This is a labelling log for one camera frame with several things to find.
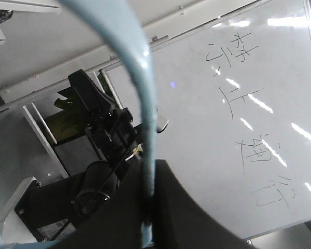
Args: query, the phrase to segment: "white ceiling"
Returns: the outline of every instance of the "white ceiling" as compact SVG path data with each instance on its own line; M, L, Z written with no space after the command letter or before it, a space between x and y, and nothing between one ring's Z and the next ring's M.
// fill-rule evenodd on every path
M166 15L193 0L129 0L142 24ZM70 11L33 13L16 11L0 25L7 41L0 46L0 88L10 86L48 67L102 43Z

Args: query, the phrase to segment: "metal frame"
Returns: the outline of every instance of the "metal frame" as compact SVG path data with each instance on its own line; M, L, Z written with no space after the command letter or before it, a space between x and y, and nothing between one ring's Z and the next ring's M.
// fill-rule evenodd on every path
M41 121L41 123L44 125L46 131L48 132L48 134L49 134L50 137L52 138L53 142L54 142L55 144L57 144L58 142L56 141L56 139L55 139L53 133L51 132L50 128L48 128L48 126L47 126L45 120L43 119L42 115L41 115L40 112L38 111L38 109L37 109L35 103L32 102L31 105L32 105L33 109L35 110L36 114L38 115L38 117L40 118L40 121Z
M152 42L150 44L150 47L154 47L154 46L157 46L161 43L164 43L168 41L168 36L165 36L165 37L162 37L161 39L157 39L155 40L154 42ZM105 68L105 67L108 67L108 66L111 66L117 62L120 62L120 59L118 58L113 58L105 63L101 63L101 64L98 64L88 70L86 70L85 72L90 76L90 78L94 81L95 85L102 91L104 91L103 87L101 86L97 76L96 76L96 72L98 72L99 70ZM21 97L19 99L16 99L14 101L11 101L7 104L4 104L2 106L0 106L0 112L2 112L3 110L6 110L8 108L12 108L14 106L23 106L23 105L27 105L27 104L30 104L32 102L35 102L39 99L42 99L44 98L45 96L48 96L52 93L55 93L55 92L59 92L63 89L66 89L70 86L69 84L69 80L68 78L65 78L65 79L62 79L52 85L49 85L47 87L44 87L38 91L35 91L35 92L32 92L24 97Z
M56 153L54 152L54 150L52 149L51 145L49 144L49 142L47 141L46 137L44 136L44 134L42 133L39 125L37 124L37 122L35 121L35 119L33 118L33 116L31 115L30 111L28 110L26 105L20 105L20 109L22 111L22 113L24 114L26 120L28 121L28 123L30 124L32 130L36 133L37 137L39 138L41 144L43 145L43 147L45 148L45 150L47 151L48 155L51 157L51 159L53 160L54 164L58 167L61 175L64 178L69 177L68 173L66 172L66 170L64 169L63 165L61 164L60 160L58 159L58 157L56 156Z

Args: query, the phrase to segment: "black fabric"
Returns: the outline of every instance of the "black fabric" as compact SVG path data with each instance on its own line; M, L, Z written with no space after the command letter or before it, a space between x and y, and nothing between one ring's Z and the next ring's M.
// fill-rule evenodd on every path
M157 161L156 179L153 219L156 248L251 248L190 198L164 160Z
M132 165L114 197L73 235L53 248L140 249L140 168ZM251 248L210 218L184 191L164 160L157 160L154 199L157 249Z

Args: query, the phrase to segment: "whiteboard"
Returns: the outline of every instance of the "whiteboard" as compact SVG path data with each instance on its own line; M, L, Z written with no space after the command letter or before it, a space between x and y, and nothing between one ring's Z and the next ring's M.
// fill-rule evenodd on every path
M158 135L191 197L252 238L311 219L311 26L303 0L260 1L153 52ZM139 123L120 64L103 70Z

